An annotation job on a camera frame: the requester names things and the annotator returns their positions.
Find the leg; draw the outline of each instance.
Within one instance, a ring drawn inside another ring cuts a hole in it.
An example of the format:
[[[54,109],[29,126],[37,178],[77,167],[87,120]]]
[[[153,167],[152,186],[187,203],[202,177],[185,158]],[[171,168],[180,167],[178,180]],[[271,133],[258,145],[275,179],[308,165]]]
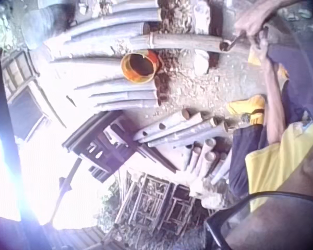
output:
[[[230,190],[237,196],[241,197],[248,194],[248,175],[246,169],[246,156],[259,149],[259,144],[265,145],[267,134],[263,131],[261,124],[255,124],[246,128],[237,129],[233,134],[232,143],[232,160],[230,167]]]

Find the hand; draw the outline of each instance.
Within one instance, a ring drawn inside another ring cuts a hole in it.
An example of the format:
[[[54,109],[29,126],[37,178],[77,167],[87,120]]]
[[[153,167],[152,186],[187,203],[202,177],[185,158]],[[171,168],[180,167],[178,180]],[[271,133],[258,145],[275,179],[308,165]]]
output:
[[[265,16],[259,11],[250,9],[243,13],[234,24],[236,35],[246,32],[247,36],[256,35],[264,23]]]
[[[263,29],[259,32],[259,43],[255,40],[254,36],[249,36],[248,39],[251,44],[251,49],[255,52],[256,56],[261,61],[261,64],[265,64],[266,62],[270,61],[268,58],[268,32],[267,29]]]

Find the orange bucket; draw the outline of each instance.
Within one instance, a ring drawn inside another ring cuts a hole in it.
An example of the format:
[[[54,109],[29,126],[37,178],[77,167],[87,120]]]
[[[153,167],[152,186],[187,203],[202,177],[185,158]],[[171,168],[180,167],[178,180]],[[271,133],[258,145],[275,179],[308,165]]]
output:
[[[159,66],[158,56],[150,50],[132,52],[125,55],[121,61],[126,79],[137,84],[151,81]]]

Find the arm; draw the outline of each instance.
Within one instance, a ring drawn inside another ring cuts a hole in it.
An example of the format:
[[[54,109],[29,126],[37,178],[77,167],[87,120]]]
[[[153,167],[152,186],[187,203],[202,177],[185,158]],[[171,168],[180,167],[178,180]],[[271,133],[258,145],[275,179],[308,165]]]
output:
[[[267,57],[268,41],[267,30],[261,31],[260,44],[258,45],[253,37],[249,37],[251,48],[261,61],[263,69],[264,82],[267,87],[268,113],[267,118],[267,134],[269,144],[280,142],[285,130],[285,114],[281,99],[281,91],[278,84],[277,73],[274,64]]]
[[[258,0],[243,13],[234,24],[237,35],[246,31],[247,36],[257,34],[264,21],[279,8],[300,2],[301,0]]]
[[[266,58],[262,67],[268,99],[267,137],[269,144],[273,144],[281,141],[285,130],[285,114],[273,62]]]

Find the wooden plank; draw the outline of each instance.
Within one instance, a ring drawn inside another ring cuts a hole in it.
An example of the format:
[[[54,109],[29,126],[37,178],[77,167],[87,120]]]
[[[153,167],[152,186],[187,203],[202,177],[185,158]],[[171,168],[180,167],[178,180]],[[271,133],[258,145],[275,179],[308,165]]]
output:
[[[123,215],[123,213],[124,213],[124,211],[125,211],[125,208],[126,208],[127,204],[130,202],[132,193],[133,193],[133,191],[134,191],[136,185],[137,185],[136,182],[132,182],[132,183],[131,183],[131,186],[130,186],[130,188],[129,188],[129,191],[127,192],[127,194],[126,194],[126,196],[125,196],[125,198],[124,198],[124,201],[123,201],[123,203],[122,203],[122,205],[121,205],[121,208],[120,208],[119,211],[118,211],[118,214],[117,214],[116,219],[115,219],[115,223],[119,223],[119,222],[120,222],[121,217],[122,217],[122,215]]]

